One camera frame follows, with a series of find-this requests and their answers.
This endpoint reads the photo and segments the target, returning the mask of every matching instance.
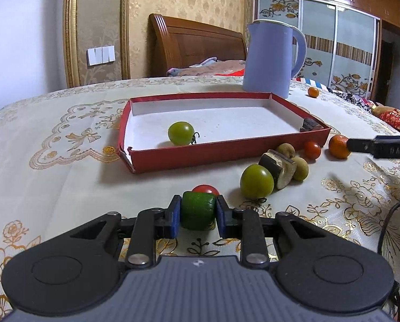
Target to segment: kettle handle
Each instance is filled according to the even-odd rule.
[[[291,71],[291,78],[294,78],[301,68],[304,65],[304,61],[306,60],[306,52],[307,52],[307,41],[306,37],[304,34],[301,32],[300,29],[296,27],[291,28],[293,30],[293,36],[297,40],[298,44],[298,54],[297,54],[297,60],[295,62],[294,68]]]

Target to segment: shallow cardboard tray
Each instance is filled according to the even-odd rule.
[[[305,118],[324,128],[300,133]],[[189,122],[197,144],[174,146],[168,128]],[[261,156],[282,143],[324,146],[330,127],[270,93],[179,93],[132,98],[120,123],[119,155],[133,173]]]

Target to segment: black cable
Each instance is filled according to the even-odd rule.
[[[382,255],[382,246],[383,246],[383,241],[385,239],[386,235],[386,229],[389,225],[389,221],[394,214],[394,212],[400,208],[400,202],[395,204],[390,210],[389,213],[387,214],[385,221],[383,222],[383,227],[380,232],[379,236],[379,242],[377,244],[377,253]],[[393,289],[394,296],[392,297],[392,302],[395,304],[397,307],[397,322],[400,322],[400,294],[399,294],[399,284],[398,282],[395,281],[394,289]]]

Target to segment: small orange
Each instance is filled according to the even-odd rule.
[[[309,87],[307,93],[310,97],[317,98],[317,96],[319,95],[319,89],[317,89],[316,87]]]
[[[328,143],[330,154],[339,159],[347,158],[351,154],[351,152],[346,147],[347,140],[348,138],[341,134],[336,134],[335,136],[333,136]]]

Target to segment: tablecloth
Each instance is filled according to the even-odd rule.
[[[119,159],[119,119],[129,98],[242,91],[241,82],[219,76],[124,80],[70,88],[0,110],[0,279],[5,263],[20,251],[111,210],[132,217],[146,208],[167,207],[174,194],[199,184],[216,187],[230,207],[254,208],[263,217],[291,212],[376,250],[384,217],[400,200],[400,160],[373,160],[360,153],[336,160],[326,145],[303,183],[291,183],[255,204],[242,198],[238,186],[243,170],[258,158],[140,175],[131,174]],[[291,82],[288,100],[330,125],[330,136],[399,134],[327,91],[321,90],[318,98],[307,96],[308,87]],[[271,240],[267,244],[270,259],[276,259]],[[400,210],[384,244],[384,255],[400,282]],[[156,252],[238,255],[240,241],[220,238],[217,229],[180,229],[177,240],[159,240]],[[0,282],[0,319],[9,311]]]

